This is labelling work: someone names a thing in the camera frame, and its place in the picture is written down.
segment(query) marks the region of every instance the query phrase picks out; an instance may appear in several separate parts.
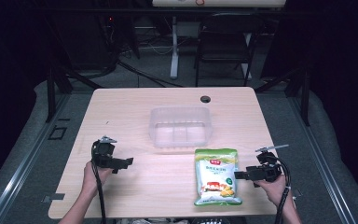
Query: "transparent storage box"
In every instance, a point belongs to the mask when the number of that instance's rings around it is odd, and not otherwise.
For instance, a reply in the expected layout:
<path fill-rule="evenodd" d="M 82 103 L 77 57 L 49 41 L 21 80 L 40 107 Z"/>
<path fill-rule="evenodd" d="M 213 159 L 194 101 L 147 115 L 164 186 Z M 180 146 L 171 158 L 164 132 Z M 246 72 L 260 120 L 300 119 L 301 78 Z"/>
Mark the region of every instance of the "transparent storage box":
<path fill-rule="evenodd" d="M 155 147 L 202 147 L 212 135 L 206 107 L 158 107 L 151 111 L 149 134 Z"/>

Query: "green snack bag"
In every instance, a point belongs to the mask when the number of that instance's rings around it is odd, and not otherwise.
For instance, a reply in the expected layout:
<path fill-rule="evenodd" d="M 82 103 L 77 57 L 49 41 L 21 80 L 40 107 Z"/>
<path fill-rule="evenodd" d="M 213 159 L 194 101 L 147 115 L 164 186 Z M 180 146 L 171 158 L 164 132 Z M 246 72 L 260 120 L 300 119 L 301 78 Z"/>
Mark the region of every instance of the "green snack bag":
<path fill-rule="evenodd" d="M 238 205 L 234 172 L 238 169 L 236 149 L 196 149 L 196 175 L 199 198 L 195 205 Z"/>

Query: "black curtain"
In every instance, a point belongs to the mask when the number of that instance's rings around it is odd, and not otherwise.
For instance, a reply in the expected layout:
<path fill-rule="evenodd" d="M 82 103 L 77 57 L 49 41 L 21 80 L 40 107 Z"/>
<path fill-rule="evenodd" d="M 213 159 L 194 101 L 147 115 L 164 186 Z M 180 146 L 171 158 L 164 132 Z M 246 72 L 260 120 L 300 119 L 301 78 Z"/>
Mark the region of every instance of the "black curtain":
<path fill-rule="evenodd" d="M 46 80 L 51 57 L 67 62 L 39 19 L 16 1 L 0 0 L 0 169 L 33 110 L 34 87 Z"/>
<path fill-rule="evenodd" d="M 310 89 L 324 103 L 341 159 L 358 183 L 358 1 L 288 1 L 287 10 L 322 15 L 280 22 L 262 77 L 311 62 Z"/>

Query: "desk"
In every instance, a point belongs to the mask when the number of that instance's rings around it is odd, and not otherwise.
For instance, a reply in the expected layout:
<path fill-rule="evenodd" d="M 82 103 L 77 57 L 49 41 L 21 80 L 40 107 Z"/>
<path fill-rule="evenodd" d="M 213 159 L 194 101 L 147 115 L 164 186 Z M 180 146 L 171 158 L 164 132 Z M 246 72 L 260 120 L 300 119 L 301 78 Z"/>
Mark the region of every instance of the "desk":
<path fill-rule="evenodd" d="M 286 0 L 203 0 L 202 5 L 197 5 L 196 0 L 153 0 L 153 7 L 270 7 L 284 8 Z M 171 74 L 172 79 L 176 79 L 179 54 L 177 48 L 177 23 L 176 17 L 172 18 L 172 63 Z M 248 68 L 247 63 L 241 65 L 242 71 Z"/>
<path fill-rule="evenodd" d="M 211 102 L 202 103 L 201 96 Z M 152 108 L 165 105 L 203 105 L 209 108 L 213 136 L 207 148 L 231 147 L 239 152 L 240 170 L 258 165 L 255 152 L 272 146 L 255 92 L 251 88 L 98 89 L 92 95 L 48 215 L 62 218 L 80 191 L 83 168 L 94 141 L 115 140 L 115 158 L 134 158 L 133 165 L 108 178 L 103 186 L 107 217 L 211 217 L 273 215 L 276 207 L 252 181 L 238 180 L 242 205 L 202 206 L 197 199 L 194 147 L 156 148 L 148 135 Z M 100 217 L 99 198 L 86 217 Z"/>

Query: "metal rail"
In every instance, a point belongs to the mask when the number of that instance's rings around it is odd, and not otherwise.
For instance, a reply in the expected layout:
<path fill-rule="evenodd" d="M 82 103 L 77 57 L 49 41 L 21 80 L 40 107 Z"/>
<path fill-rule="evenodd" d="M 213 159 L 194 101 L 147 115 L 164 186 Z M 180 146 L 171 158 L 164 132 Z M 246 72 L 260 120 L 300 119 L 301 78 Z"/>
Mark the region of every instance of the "metal rail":
<path fill-rule="evenodd" d="M 312 148 L 310 154 L 315 161 L 316 167 L 321 174 L 322 180 L 324 181 L 324 184 L 327 188 L 328 193 L 330 194 L 334 206 L 337 209 L 338 215 L 341 218 L 342 223 L 355 224 L 356 221 L 351 213 L 351 210 L 348 207 L 345 198 L 341 192 L 341 189 L 339 188 L 339 185 L 333 177 L 333 174 L 331 173 L 326 160 L 324 159 L 324 154 L 322 153 L 318 142 L 316 141 L 316 138 L 312 133 L 312 130 L 310 129 L 310 127 L 305 125 L 303 119 L 301 118 L 301 115 L 298 111 L 298 101 L 294 97 L 290 97 L 288 98 L 288 100 L 290 106 L 295 112 L 296 118 L 298 119 L 302 130 L 304 131 L 304 134 L 308 137 L 308 140 L 310 141 L 310 146 Z"/>
<path fill-rule="evenodd" d="M 47 138 L 48 133 L 52 128 L 54 128 L 54 123 L 57 120 L 58 116 L 63 111 L 64 105 L 69 100 L 70 95 L 65 94 L 57 103 L 57 113 L 52 118 L 50 123 L 46 123 L 42 128 L 40 134 L 38 135 L 33 148 L 29 151 L 28 154 L 25 155 L 24 159 L 22 160 L 21 164 L 17 168 L 14 175 L 11 177 L 10 181 L 8 182 L 4 192 L 0 197 L 0 223 L 4 221 L 4 218 L 10 209 L 11 205 L 13 204 L 14 200 L 16 199 L 22 185 L 24 184 L 28 174 L 31 173 L 32 168 L 34 167 L 34 163 L 37 160 L 37 157 L 40 152 L 41 145 L 43 144 L 44 140 Z"/>

